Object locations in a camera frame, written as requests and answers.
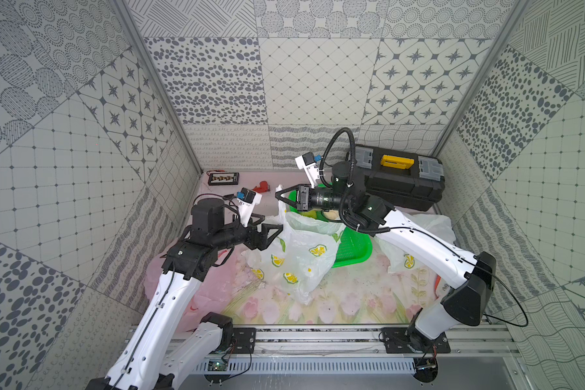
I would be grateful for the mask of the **lemon print plastic bag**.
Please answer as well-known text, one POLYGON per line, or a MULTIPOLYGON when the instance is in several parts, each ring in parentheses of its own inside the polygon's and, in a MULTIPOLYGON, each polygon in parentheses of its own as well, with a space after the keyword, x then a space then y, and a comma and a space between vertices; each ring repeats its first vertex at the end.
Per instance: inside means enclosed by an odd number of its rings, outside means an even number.
POLYGON ((271 287, 308 305, 312 292, 332 269, 345 226, 312 219, 278 203, 278 214, 266 219, 283 231, 266 250, 241 253, 253 275, 271 287))

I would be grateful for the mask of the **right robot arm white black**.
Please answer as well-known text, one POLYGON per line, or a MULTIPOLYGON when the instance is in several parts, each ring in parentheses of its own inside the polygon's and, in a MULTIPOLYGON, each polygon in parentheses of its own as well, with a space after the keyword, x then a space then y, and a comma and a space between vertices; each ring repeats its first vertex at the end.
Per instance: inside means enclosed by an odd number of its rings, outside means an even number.
POLYGON ((479 326, 495 285, 497 261, 490 253, 462 250, 419 227, 383 198, 367 193, 364 175, 352 160, 341 162, 344 172, 323 186, 318 185, 324 179, 320 157, 307 153, 295 163, 309 182, 296 186, 295 200, 284 196, 286 189, 277 191, 279 201, 298 211, 336 210, 347 228, 395 245, 449 285, 446 296, 411 320, 406 337, 413 349, 427 348, 455 325, 479 326))

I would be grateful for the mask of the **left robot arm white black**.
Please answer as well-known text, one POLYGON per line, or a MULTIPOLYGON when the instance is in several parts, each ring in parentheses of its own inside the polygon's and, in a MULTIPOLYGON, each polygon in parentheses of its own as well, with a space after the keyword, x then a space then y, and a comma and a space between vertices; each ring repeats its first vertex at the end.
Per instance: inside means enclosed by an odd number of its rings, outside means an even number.
POLYGON ((88 383, 89 389, 175 389, 207 355, 229 348, 232 319, 211 312, 178 349, 167 353, 208 271, 223 265, 219 253, 232 253, 238 245, 266 250, 282 232, 282 225, 267 224, 255 214, 261 198, 245 188, 235 197, 237 204, 231 196, 216 196, 192 207, 192 223, 167 251, 158 287, 135 335, 109 372, 88 383))

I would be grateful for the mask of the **red pipe wrench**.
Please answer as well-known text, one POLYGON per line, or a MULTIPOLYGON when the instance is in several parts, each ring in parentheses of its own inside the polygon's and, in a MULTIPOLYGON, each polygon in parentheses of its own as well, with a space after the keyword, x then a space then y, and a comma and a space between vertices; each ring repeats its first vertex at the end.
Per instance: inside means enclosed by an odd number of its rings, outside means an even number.
POLYGON ((255 193, 268 193, 271 191, 271 187, 266 180, 262 180, 253 188, 253 191, 255 191, 255 193))

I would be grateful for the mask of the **pink plastic bag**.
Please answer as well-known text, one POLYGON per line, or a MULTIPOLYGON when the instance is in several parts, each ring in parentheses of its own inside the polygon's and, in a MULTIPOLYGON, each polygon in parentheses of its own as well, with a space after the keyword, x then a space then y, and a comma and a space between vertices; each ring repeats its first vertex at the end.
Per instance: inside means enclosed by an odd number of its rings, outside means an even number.
MULTIPOLYGON (((146 297, 152 301, 155 290, 162 275, 163 256, 175 245, 177 239, 171 241, 165 250, 154 256, 146 268, 143 282, 146 297)), ((246 265, 240 253, 235 252, 224 266, 213 267, 201 284, 183 313, 175 332, 189 332, 198 327, 201 319, 210 312, 222 314, 224 309, 245 286, 256 281, 256 277, 246 265)))

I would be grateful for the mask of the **black screw bit case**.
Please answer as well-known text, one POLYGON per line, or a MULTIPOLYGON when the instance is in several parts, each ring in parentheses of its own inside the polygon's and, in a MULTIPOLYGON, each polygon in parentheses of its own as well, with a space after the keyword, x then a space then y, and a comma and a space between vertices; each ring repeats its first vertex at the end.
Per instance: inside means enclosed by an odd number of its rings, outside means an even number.
POLYGON ((208 175, 209 186, 234 186, 240 181, 239 172, 211 172, 208 175))

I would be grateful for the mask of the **green plastic basket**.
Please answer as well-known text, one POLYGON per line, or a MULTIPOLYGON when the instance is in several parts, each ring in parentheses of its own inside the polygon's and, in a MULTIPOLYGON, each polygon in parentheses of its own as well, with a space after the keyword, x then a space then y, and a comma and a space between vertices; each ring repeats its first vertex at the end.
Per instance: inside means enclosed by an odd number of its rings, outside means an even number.
MULTIPOLYGON (((331 222, 323 218, 321 211, 302 212, 302 215, 323 222, 331 222)), ((372 252, 373 245, 368 235, 361 234, 346 227, 341 236, 341 243, 333 267, 338 268, 364 263, 370 258, 372 252)))

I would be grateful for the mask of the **red white work glove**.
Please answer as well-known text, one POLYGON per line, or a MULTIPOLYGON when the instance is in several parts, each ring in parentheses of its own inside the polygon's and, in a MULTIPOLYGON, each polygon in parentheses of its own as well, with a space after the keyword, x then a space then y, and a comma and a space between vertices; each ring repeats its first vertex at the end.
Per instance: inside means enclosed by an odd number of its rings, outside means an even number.
POLYGON ((440 299, 445 295, 444 287, 445 282, 441 279, 440 276, 436 276, 433 289, 436 299, 440 299))

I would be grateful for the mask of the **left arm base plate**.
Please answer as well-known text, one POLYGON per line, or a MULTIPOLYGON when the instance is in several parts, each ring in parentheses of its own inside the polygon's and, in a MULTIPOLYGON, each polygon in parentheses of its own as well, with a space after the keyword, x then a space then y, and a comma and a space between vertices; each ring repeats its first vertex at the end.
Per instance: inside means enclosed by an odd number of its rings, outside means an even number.
POLYGON ((256 328, 233 328, 229 354, 253 354, 257 337, 256 328))

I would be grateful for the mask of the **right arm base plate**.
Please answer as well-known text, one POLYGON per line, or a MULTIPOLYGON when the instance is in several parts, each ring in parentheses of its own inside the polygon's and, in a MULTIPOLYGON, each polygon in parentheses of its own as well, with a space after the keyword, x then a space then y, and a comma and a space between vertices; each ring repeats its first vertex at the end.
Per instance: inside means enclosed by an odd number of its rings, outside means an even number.
POLYGON ((407 327, 382 328, 379 340, 388 354, 449 354, 451 348, 445 333, 428 339, 415 329, 407 327))

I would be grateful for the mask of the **aluminium front rail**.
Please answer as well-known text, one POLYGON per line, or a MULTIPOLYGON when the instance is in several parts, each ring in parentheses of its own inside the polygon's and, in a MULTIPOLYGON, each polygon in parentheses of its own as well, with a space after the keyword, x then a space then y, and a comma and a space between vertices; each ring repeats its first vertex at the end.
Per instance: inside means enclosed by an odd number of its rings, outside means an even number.
POLYGON ((445 332, 449 354, 388 354, 379 340, 380 331, 396 324, 358 325, 263 325, 256 328, 252 355, 255 358, 279 357, 398 357, 498 358, 518 355, 518 346, 505 325, 483 324, 476 328, 456 326, 445 332))

